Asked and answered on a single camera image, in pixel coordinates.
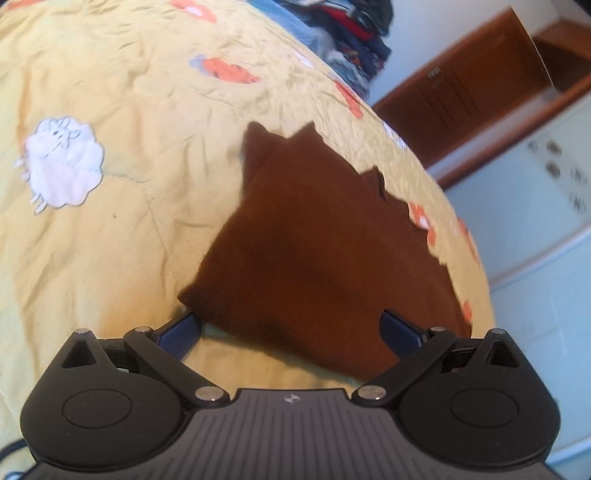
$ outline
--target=door panel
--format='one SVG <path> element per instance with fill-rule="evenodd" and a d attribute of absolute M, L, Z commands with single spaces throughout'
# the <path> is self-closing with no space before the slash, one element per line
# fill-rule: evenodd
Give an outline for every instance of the door panel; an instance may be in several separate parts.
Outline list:
<path fill-rule="evenodd" d="M 438 145 L 449 134 L 448 123 L 451 119 L 442 118 L 440 112 L 422 92 L 414 92 L 392 103 L 395 115 L 384 115 L 382 118 L 405 140 L 415 145 L 414 152 L 422 155 L 433 145 Z M 426 138 L 424 130 L 429 131 Z"/>
<path fill-rule="evenodd" d="M 530 36 L 510 9 L 425 65 L 374 110 L 428 167 L 549 86 Z"/>
<path fill-rule="evenodd" d="M 452 120 L 453 124 L 450 126 L 451 128 L 470 121 L 470 112 L 446 78 L 441 78 L 433 83 L 431 85 L 431 92 Z"/>
<path fill-rule="evenodd" d="M 505 34 L 453 72 L 469 92 L 479 114 L 515 102 L 532 84 L 519 50 Z"/>

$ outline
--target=bed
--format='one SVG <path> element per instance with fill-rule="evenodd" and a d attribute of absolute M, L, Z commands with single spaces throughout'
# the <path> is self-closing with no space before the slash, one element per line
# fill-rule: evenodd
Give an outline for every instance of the bed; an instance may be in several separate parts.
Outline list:
<path fill-rule="evenodd" d="M 72 330 L 157 327 L 240 201 L 247 124 L 314 121 L 428 229 L 473 335 L 494 319 L 465 225 L 414 154 L 330 69 L 237 0 L 11 0 L 0 10 L 0 445 Z M 23 158 L 25 147 L 31 153 Z M 47 167 L 44 158 L 61 152 Z M 206 326 L 185 359 L 237 387 L 356 382 Z M 27 453 L 0 468 L 25 469 Z"/>

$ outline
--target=black cable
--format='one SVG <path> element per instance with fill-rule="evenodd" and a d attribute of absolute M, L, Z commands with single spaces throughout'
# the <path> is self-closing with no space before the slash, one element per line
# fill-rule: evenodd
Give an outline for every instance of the black cable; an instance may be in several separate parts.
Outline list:
<path fill-rule="evenodd" d="M 17 440 L 16 442 L 12 442 L 10 445 L 6 445 L 2 450 L 0 450 L 0 463 L 8 456 L 17 452 L 18 450 L 25 448 L 27 443 L 24 439 Z"/>

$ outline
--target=white wall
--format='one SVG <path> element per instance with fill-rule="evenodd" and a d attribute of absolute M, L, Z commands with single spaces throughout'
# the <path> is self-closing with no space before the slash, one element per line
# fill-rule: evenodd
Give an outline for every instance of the white wall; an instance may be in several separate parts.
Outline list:
<path fill-rule="evenodd" d="M 591 17 L 585 13 L 573 0 L 552 0 L 561 17 L 574 22 L 591 25 Z"/>
<path fill-rule="evenodd" d="M 384 41 L 392 49 L 374 80 L 372 104 L 422 65 L 508 7 L 532 33 L 558 19 L 551 0 L 392 0 L 395 18 Z"/>
<path fill-rule="evenodd" d="M 574 162 L 591 177 L 589 124 L 591 94 L 446 192 L 478 244 L 497 325 L 558 400 L 562 425 L 551 465 L 591 447 L 591 209 L 576 212 L 569 195 L 586 194 L 590 184 L 574 183 L 568 167 Z M 547 152 L 549 139 L 562 154 Z M 528 148 L 530 141 L 539 148 Z M 547 159 L 560 166 L 559 179 L 545 170 Z M 591 453 L 558 469 L 588 480 L 590 465 Z"/>

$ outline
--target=sheep appliqué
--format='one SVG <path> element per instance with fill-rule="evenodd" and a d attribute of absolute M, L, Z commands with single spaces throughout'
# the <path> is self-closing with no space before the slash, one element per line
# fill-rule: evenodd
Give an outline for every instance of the sheep appliqué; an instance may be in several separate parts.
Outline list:
<path fill-rule="evenodd" d="M 90 125 L 69 116 L 42 120 L 25 140 L 24 150 L 14 166 L 23 167 L 21 178 L 33 194 L 30 204 L 39 202 L 36 215 L 48 205 L 81 205 L 103 178 L 103 147 Z"/>

